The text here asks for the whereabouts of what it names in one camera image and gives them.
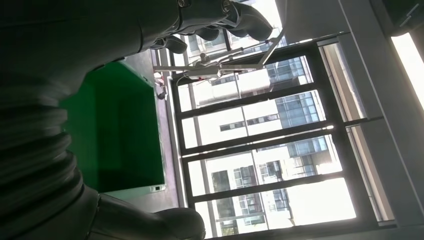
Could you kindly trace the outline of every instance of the black window frame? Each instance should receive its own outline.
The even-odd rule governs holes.
[[[310,74],[314,80],[313,83],[308,83],[300,86],[290,87],[283,89],[278,93],[266,92],[260,95],[248,96],[243,99],[236,99],[227,102],[220,102],[211,106],[193,109],[190,111],[181,112],[180,98],[178,86],[190,85],[194,80],[185,78],[183,74],[173,73],[173,79],[182,79],[180,81],[171,81],[171,91],[174,102],[174,110],[176,115],[176,128],[178,133],[178,144],[180,152],[183,155],[181,159],[183,169],[183,179],[186,187],[187,202],[189,208],[195,209],[195,203],[209,202],[212,200],[232,198],[237,196],[243,196],[248,194],[262,193],[265,191],[273,191],[277,189],[286,189],[293,186],[302,184],[318,183],[325,180],[344,178],[351,201],[355,210],[356,218],[341,220],[327,223],[317,223],[305,226],[294,226],[289,229],[272,229],[261,232],[243,233],[239,235],[226,236],[225,239],[241,239],[252,238],[262,239],[267,236],[287,236],[287,235],[301,235],[304,232],[314,232],[317,236],[320,234],[333,231],[334,228],[342,228],[344,232],[352,231],[363,231],[363,230],[376,230],[379,229],[376,216],[373,211],[373,207],[368,197],[368,193],[365,187],[365,183],[362,179],[362,175],[353,152],[346,128],[357,125],[358,122],[373,121],[370,119],[359,119],[349,122],[344,122],[336,97],[333,91],[332,84],[329,76],[326,72],[324,62],[319,51],[319,42],[334,39],[337,35],[326,36],[322,38],[313,39],[308,42],[298,43],[290,46],[281,47],[276,49],[271,57],[268,59],[266,64],[272,64],[284,60],[290,60],[296,57],[305,56],[309,66]],[[247,57],[242,57],[236,60],[231,60],[227,64],[256,64],[259,59],[264,55],[264,52],[253,54]],[[237,139],[226,140],[217,143],[211,143],[201,145],[192,148],[186,148],[184,133],[182,127],[182,120],[186,118],[198,117],[204,114],[210,114],[225,109],[234,107],[240,107],[247,104],[258,103],[264,100],[276,99],[286,96],[295,95],[298,93],[304,93],[307,91],[317,90],[322,108],[325,112],[326,120],[319,122],[312,122],[305,125],[294,126],[286,129],[266,132],[253,136],[246,136]],[[204,161],[205,159],[216,158],[220,156],[226,156],[230,154],[241,153],[245,151],[258,150],[261,148],[269,148],[272,146],[279,145],[280,147],[284,144],[302,141],[306,139],[331,135],[333,143],[337,149],[337,153],[342,166],[341,172],[329,173],[324,175],[313,175],[308,177],[301,177],[296,179],[290,179],[275,183],[268,183],[262,185],[255,185],[250,187],[244,187],[240,189],[232,189],[228,191],[206,193],[200,196],[193,196],[191,189],[191,180],[188,164],[193,161]],[[284,138],[273,139],[278,136],[289,136]],[[258,140],[273,139],[268,141],[262,141],[252,143]]]

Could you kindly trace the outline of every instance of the metal bar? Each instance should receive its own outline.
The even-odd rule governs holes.
[[[359,126],[359,125],[364,124],[364,123],[369,123],[369,122],[383,120],[383,119],[384,119],[384,116],[377,116],[377,117],[371,117],[371,118],[360,118],[360,119],[345,122],[344,127],[345,128],[352,128],[352,127],[356,127],[356,126]]]
[[[226,29],[222,29],[222,34],[224,35],[226,50],[231,51],[231,45],[230,45],[230,39],[228,37],[228,31]]]
[[[172,52],[168,51],[168,56],[169,56],[169,65],[175,66],[175,57],[174,57],[174,54]]]
[[[328,173],[328,174],[320,174],[320,175],[313,175],[313,176],[307,176],[307,177],[301,177],[301,178],[295,178],[285,181],[278,181],[263,185],[256,185],[256,186],[249,186],[244,188],[237,188],[232,189],[228,191],[220,191],[200,196],[194,196],[193,201],[195,203],[201,203],[206,201],[212,201],[217,199],[227,199],[237,196],[243,196],[248,194],[255,194],[255,193],[263,193],[267,191],[272,191],[276,189],[286,189],[298,185],[304,185],[304,184],[313,184],[322,182],[325,180],[331,180],[331,179],[338,179],[343,178],[345,174],[342,171]]]
[[[287,30],[286,23],[284,23],[284,26],[282,27],[282,30],[279,33],[279,35],[273,40],[274,42],[268,48],[268,51],[266,51],[263,57],[259,60],[259,63],[258,63],[259,65],[263,66],[268,61],[271,54],[273,54],[274,50],[276,49],[277,45],[280,43],[281,39],[283,39],[284,35],[286,34],[286,30]]]
[[[381,230],[381,229],[386,229],[391,227],[392,226],[390,227],[369,226],[369,225],[363,224],[358,219],[353,218],[353,219],[346,219],[346,220],[339,220],[339,221],[285,227],[280,229],[241,233],[241,234],[228,235],[228,236],[222,236],[222,237],[214,237],[214,238],[209,238],[209,240],[317,239],[317,238],[339,236],[339,235],[345,235],[345,234],[351,234],[351,233]]]
[[[220,142],[216,142],[216,143],[210,143],[210,144],[201,145],[201,146],[197,146],[197,147],[191,147],[191,148],[185,149],[184,151],[181,151],[181,154],[184,156],[184,155],[190,155],[190,154],[204,153],[204,152],[218,150],[218,149],[222,149],[222,148],[228,148],[228,147],[232,147],[232,146],[248,144],[248,143],[252,143],[252,142],[256,142],[256,141],[273,139],[273,138],[276,138],[276,137],[287,136],[287,135],[292,135],[292,134],[296,134],[296,133],[312,131],[312,130],[316,130],[316,129],[322,129],[322,128],[328,127],[330,125],[332,125],[332,124],[327,120],[319,121],[319,122],[313,122],[313,123],[309,123],[309,124],[305,124],[305,125],[294,126],[294,127],[284,128],[284,129],[280,129],[280,130],[264,132],[264,133],[240,137],[240,138],[236,138],[236,139],[220,141]]]
[[[312,78],[318,86],[317,90],[325,111],[325,116],[335,124],[335,131],[331,136],[337,149],[341,167],[346,173],[345,181],[356,217],[364,221],[364,223],[376,225],[376,215],[368,198],[367,189],[345,129],[345,123],[334,94],[333,86],[317,45],[310,48],[306,59],[309,63]]]
[[[287,143],[291,143],[291,142],[296,142],[296,141],[301,141],[301,140],[305,140],[305,139],[320,137],[320,136],[323,136],[323,135],[328,135],[328,134],[332,133],[332,130],[333,130],[333,128],[332,129],[323,129],[323,130],[317,130],[317,131],[306,132],[306,133],[302,133],[302,134],[282,137],[282,138],[269,140],[269,141],[263,141],[263,142],[253,143],[253,144],[242,145],[242,146],[235,146],[235,147],[231,147],[231,148],[226,148],[224,150],[212,151],[212,152],[202,153],[202,154],[198,154],[198,155],[183,157],[182,161],[183,162],[193,162],[193,161],[197,161],[197,160],[211,159],[211,158],[221,157],[221,156],[225,156],[225,155],[229,155],[229,154],[241,153],[241,152],[246,152],[246,151],[249,151],[249,150],[255,150],[255,149],[265,148],[265,147],[269,147],[269,146],[275,146],[275,145],[279,145],[279,144],[287,144]]]
[[[189,97],[190,97],[191,107],[195,108],[196,107],[196,100],[195,100],[195,93],[193,91],[193,85],[192,84],[188,85],[188,94],[189,94]],[[200,128],[199,128],[198,117],[194,117],[193,122],[194,122],[194,131],[195,131],[195,134],[196,134],[197,145],[202,145],[202,138],[200,136]],[[208,170],[206,168],[206,160],[200,160],[200,168],[201,168],[201,173],[202,173],[202,177],[203,177],[204,191],[205,191],[206,194],[209,194],[209,193],[211,193],[211,190],[209,188],[209,179],[208,179]],[[186,180],[186,182],[189,183],[190,186],[191,186],[192,180],[190,178],[188,178]],[[213,223],[215,221],[214,206],[212,206],[212,202],[210,202],[210,201],[208,201],[206,204],[207,204],[207,211],[209,213],[209,220],[210,220],[211,223]],[[210,227],[211,227],[211,231],[212,231],[212,236],[217,237],[218,231],[217,231],[216,224],[212,224]]]
[[[240,88],[239,88],[239,81],[236,79],[235,80],[235,86],[237,87],[237,94],[238,94],[238,98],[241,99],[242,98],[242,94],[240,92]],[[249,134],[249,128],[248,128],[248,121],[246,120],[246,115],[245,115],[245,109],[243,107],[241,107],[241,114],[243,115],[243,120],[244,120],[244,127],[246,128],[246,133],[247,135]],[[255,154],[253,152],[253,150],[250,150],[250,156],[252,158],[252,162],[253,162],[253,173],[254,173],[254,179],[257,183],[259,183],[259,175],[258,175],[258,170],[256,168],[256,160],[255,160]],[[264,198],[261,194],[259,194],[259,200],[260,200],[260,205],[264,211],[264,217],[265,217],[265,222],[266,222],[266,228],[270,229],[270,223],[268,222],[268,216],[267,216],[267,212],[265,211],[265,204],[264,204]]]
[[[303,45],[291,45],[291,46],[287,46],[287,47],[281,47],[279,49],[276,49],[274,51],[274,54],[271,55],[271,57],[268,59],[268,61],[266,62],[266,64],[272,64],[275,62],[280,62],[280,61],[285,61],[285,60],[289,60],[289,59],[293,59],[293,58],[297,58],[297,57],[301,57],[301,56],[305,56],[307,54],[307,49],[310,47],[311,43],[307,42],[307,44]],[[230,60],[227,62],[224,62],[221,67],[222,69],[226,69],[226,70],[230,70],[230,68],[232,69],[237,69],[234,66],[237,65],[244,65],[245,67],[251,67],[253,69],[258,68],[258,62],[259,60],[264,56],[263,52],[257,53],[257,54],[253,54],[253,55],[249,55],[249,56],[245,56],[245,57],[241,57],[235,60]],[[197,82],[196,79],[181,79],[179,81],[179,85],[186,85],[186,84],[190,84],[190,83],[194,83]]]
[[[196,202],[193,199],[193,189],[192,189],[192,182],[190,181],[190,169],[189,169],[188,162],[182,162],[182,174],[184,176],[184,185],[185,185],[185,192],[187,194],[188,207],[191,209],[196,209],[195,207]]]
[[[174,111],[176,116],[175,117],[176,135],[178,138],[180,151],[182,151],[186,149],[186,141],[184,138],[183,121],[177,117],[178,113],[181,113],[180,93],[178,91],[177,82],[170,81],[170,85],[171,85],[171,91],[172,91],[172,98],[174,102]]]
[[[199,70],[198,66],[153,66],[154,72],[176,72]]]
[[[226,109],[236,108],[236,107],[240,107],[244,105],[255,104],[255,103],[259,103],[259,102],[263,102],[267,100],[300,94],[307,91],[312,91],[314,89],[316,89],[315,84],[308,83],[308,84],[294,86],[294,87],[281,89],[277,91],[270,91],[270,92],[259,94],[259,95],[240,98],[240,99],[236,99],[232,101],[220,102],[220,103],[204,106],[201,108],[196,108],[189,111],[184,111],[184,112],[178,113],[176,116],[180,119],[188,119],[188,118],[192,118],[196,116],[223,111]]]
[[[318,47],[324,47],[324,46],[327,46],[327,45],[336,44],[338,42],[339,42],[339,39],[337,37],[335,37],[335,38],[319,41],[316,44],[318,45]]]
[[[237,220],[237,219],[244,219],[244,218],[264,216],[264,215],[266,216],[265,212],[255,212],[255,213],[249,213],[249,214],[241,215],[241,216],[223,217],[223,218],[220,218],[220,219],[216,219],[215,222],[220,223],[220,222],[234,221],[234,220]]]
[[[222,64],[222,71],[243,71],[243,70],[259,70],[263,69],[263,65],[258,64]]]

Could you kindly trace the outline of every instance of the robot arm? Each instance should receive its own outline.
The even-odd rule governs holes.
[[[145,213],[85,186],[77,157],[66,150],[71,136],[61,131],[67,113],[58,102],[107,63],[149,48],[183,52],[173,34],[210,40],[226,28],[264,40],[272,28],[263,16],[228,0],[1,0],[1,6],[0,239],[202,239],[194,210]],[[192,232],[178,226],[194,223]]]

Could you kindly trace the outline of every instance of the wall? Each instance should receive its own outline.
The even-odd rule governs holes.
[[[384,37],[369,1],[340,0],[340,5],[354,42],[354,47],[346,49],[359,52],[358,59],[365,69],[364,76],[355,79],[371,84],[388,127],[387,131],[381,127],[384,122],[371,122],[364,124],[363,130],[373,133],[367,143],[371,154],[379,155],[373,158],[382,184],[391,192],[386,194],[396,222],[398,226],[423,224],[423,109],[391,42]]]
[[[276,0],[276,4],[281,22],[287,23],[288,44],[349,31],[338,0]]]

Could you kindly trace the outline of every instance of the building window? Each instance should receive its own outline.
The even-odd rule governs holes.
[[[234,169],[235,184],[238,189],[256,186],[258,183],[255,177],[254,166],[240,167]],[[259,193],[248,194],[238,197],[240,203],[241,213],[243,215],[263,213],[261,205],[261,197]],[[255,225],[265,223],[263,215],[249,216],[244,218],[244,225]]]
[[[234,179],[238,189],[256,186],[258,184],[252,165],[234,169]]]
[[[295,178],[304,178],[317,174],[311,155],[296,157],[292,159],[294,168],[291,175]]]
[[[245,127],[245,122],[244,121],[238,121],[238,122],[233,122],[230,124],[225,124],[225,125],[221,125],[219,126],[219,128],[221,129],[221,132],[223,131],[228,131],[231,129],[239,129],[239,128],[243,128]]]
[[[291,158],[318,153],[328,149],[326,139],[323,136],[289,143],[287,144],[287,148]]]
[[[274,120],[278,120],[278,119],[279,119],[278,114],[261,116],[261,117],[257,117],[257,118],[247,120],[247,125],[261,124],[261,123],[270,122],[270,121],[274,121]]]
[[[280,161],[270,161],[259,165],[260,176],[264,184],[283,180]]]
[[[253,193],[238,197],[240,203],[241,213],[244,215],[263,213],[264,210],[261,206],[261,197],[259,193]],[[263,215],[247,216],[244,218],[244,225],[264,224],[265,218]]]
[[[257,152],[266,151],[266,150],[271,150],[271,149],[282,148],[284,146],[285,146],[285,144],[279,144],[279,145],[274,145],[274,146],[266,146],[266,147],[258,148],[256,151]]]
[[[236,77],[234,75],[231,75],[231,76],[226,76],[226,77],[217,79],[217,80],[213,81],[210,85],[216,86],[216,85],[220,85],[220,84],[234,82],[235,80],[236,80]]]
[[[286,189],[277,189],[272,191],[275,204],[269,206],[271,212],[290,211],[289,198]]]
[[[268,64],[265,67],[271,84],[305,75],[300,57]]]
[[[230,190],[230,180],[228,178],[228,171],[218,171],[212,173],[213,190],[215,193]],[[218,217],[228,218],[235,217],[236,211],[234,210],[234,203],[231,198],[223,198],[216,200],[218,210]],[[221,231],[224,236],[239,233],[236,220],[223,221],[220,223]]]
[[[255,125],[255,124],[261,124],[261,123],[266,123],[266,122],[270,122],[270,121],[274,121],[274,120],[278,120],[278,119],[279,119],[278,114],[261,116],[261,117],[257,117],[257,118],[247,120],[247,125],[250,126],[250,125]],[[219,126],[219,128],[221,129],[221,132],[223,132],[223,131],[228,131],[228,130],[231,130],[231,129],[243,128],[245,126],[246,125],[245,125],[244,121],[238,121],[238,122],[233,122],[233,123],[230,123],[230,124],[221,125],[221,126]]]
[[[296,127],[320,120],[312,92],[279,98],[275,100],[275,103],[283,128]]]
[[[236,220],[222,221],[220,226],[223,236],[239,234],[239,227],[237,226]]]

